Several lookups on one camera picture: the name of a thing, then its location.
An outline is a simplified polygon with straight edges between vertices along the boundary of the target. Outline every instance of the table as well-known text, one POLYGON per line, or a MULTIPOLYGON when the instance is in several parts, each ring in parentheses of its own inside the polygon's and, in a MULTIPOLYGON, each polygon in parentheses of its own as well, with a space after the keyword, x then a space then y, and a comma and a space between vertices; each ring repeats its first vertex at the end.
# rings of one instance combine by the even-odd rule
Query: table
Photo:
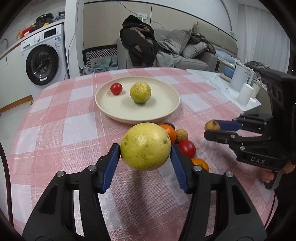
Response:
POLYGON ((254 109, 261 105, 260 101, 256 98, 251 97, 247 105, 242 105, 237 101, 237 97, 239 96, 239 92, 233 89, 230 86, 230 83, 225 79, 222 79, 220 73, 202 71, 202 70, 195 70, 195 69, 188 69, 189 73, 196 75, 196 78, 199 78, 210 86, 214 87, 217 91, 219 91, 223 96, 227 98, 227 101, 231 101, 234 103, 238 108, 242 111, 247 111, 250 109, 254 109))
MULTIPOLYGON (((206 121, 230 120, 241 110, 196 75, 176 68, 147 68, 81 76, 55 83, 40 94, 22 121, 8 161, 16 230, 22 233, 39 197, 58 171, 80 172, 106 155, 112 143, 121 142, 131 125, 100 112, 94 95, 107 81, 131 75, 155 77, 178 91, 180 106, 166 121, 188 131, 197 157, 207 161, 211 172, 231 171, 237 176, 265 223, 274 192, 266 190, 256 178, 258 168, 237 162, 227 145, 203 137, 206 121)), ((132 170, 119 160, 110 189, 99 195, 112 240, 178 240, 190 198, 180 189, 170 159, 150 172, 132 170)), ((81 234, 77 192, 74 203, 76 229, 81 234)), ((210 213, 214 212, 213 195, 210 213)), ((208 234, 213 223, 211 215, 208 234)))

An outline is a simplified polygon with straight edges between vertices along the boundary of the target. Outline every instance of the washing machine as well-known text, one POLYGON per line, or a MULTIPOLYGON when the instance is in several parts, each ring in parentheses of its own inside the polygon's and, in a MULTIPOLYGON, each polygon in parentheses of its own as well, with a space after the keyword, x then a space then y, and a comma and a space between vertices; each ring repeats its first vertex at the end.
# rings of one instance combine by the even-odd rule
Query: washing machine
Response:
POLYGON ((20 46, 34 100, 47 86, 69 78, 63 24, 34 34, 22 41, 20 46))

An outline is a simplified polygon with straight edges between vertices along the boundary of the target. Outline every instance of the washing machine door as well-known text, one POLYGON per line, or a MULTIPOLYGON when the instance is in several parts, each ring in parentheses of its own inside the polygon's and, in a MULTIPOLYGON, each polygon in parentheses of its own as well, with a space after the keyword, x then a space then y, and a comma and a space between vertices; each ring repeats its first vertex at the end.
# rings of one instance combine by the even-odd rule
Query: washing machine door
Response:
POLYGON ((39 45, 31 50, 26 60, 26 72, 35 85, 47 85, 59 68, 59 56, 48 45, 39 45))

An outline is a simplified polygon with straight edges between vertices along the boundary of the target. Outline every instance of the red tomato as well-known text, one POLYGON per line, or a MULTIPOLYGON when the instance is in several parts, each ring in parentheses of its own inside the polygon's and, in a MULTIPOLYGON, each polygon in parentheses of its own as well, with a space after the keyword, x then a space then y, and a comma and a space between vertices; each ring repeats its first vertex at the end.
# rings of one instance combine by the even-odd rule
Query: red tomato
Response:
POLYGON ((188 140, 181 141, 178 144, 178 147, 184 156, 189 158, 193 158, 195 156, 196 148, 191 141, 188 141, 188 140))
POLYGON ((115 83, 111 85, 110 90, 113 95, 119 95, 122 92, 122 85, 120 83, 115 83))

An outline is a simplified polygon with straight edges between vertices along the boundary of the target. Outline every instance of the blue container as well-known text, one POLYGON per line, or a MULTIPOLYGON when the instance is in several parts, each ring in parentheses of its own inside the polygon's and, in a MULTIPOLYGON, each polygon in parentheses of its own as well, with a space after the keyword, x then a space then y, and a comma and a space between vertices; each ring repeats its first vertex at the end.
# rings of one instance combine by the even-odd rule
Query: blue container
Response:
POLYGON ((225 67, 224 67, 224 74, 225 74, 227 77, 229 77, 229 78, 232 79, 233 74, 234 74, 234 69, 225 66, 225 67))

